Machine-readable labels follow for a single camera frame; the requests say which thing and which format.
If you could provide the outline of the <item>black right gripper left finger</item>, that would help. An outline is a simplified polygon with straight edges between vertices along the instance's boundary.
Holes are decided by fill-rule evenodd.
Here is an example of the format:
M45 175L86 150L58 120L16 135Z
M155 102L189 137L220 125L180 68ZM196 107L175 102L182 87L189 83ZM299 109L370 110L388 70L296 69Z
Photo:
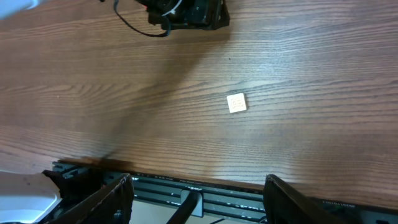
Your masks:
M50 224L129 224L134 201L130 174L122 174L65 213L48 220Z

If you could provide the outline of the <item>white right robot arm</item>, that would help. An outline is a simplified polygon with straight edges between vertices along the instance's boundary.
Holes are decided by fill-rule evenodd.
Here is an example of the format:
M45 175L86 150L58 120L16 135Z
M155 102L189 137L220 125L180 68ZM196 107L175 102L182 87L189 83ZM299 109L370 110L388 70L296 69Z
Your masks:
M128 223L135 200L175 206L170 223L206 213L257 223L341 223L275 175L258 192L79 167L1 173L2 223Z

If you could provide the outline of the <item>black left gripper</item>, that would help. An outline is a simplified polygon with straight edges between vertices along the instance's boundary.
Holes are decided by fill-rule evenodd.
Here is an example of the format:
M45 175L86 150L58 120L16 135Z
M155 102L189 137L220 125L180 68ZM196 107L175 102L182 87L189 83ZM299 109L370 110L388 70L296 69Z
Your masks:
M148 21L163 30L217 30L229 26L223 0L137 0L146 7Z

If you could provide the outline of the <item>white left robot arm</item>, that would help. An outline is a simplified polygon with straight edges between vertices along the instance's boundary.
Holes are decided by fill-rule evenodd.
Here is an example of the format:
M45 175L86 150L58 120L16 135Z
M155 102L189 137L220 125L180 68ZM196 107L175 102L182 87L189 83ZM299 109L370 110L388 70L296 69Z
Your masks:
M1 19L37 7L39 0L1 0ZM229 26L230 17L222 0L136 0L148 12L148 22L165 31L217 30Z

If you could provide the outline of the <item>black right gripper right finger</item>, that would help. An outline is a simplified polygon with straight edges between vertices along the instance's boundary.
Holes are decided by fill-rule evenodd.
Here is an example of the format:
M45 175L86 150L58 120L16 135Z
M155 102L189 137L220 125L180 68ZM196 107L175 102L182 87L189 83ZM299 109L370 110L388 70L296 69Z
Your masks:
M266 176L263 204L267 222L272 224L343 223L274 174Z

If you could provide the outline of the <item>blue B wooden block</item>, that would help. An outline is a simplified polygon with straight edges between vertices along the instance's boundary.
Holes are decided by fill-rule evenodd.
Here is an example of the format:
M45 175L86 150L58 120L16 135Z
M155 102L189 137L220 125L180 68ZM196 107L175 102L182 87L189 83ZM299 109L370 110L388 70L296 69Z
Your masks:
M243 93L227 96L228 108L230 113L237 113L240 111L246 111L246 100Z

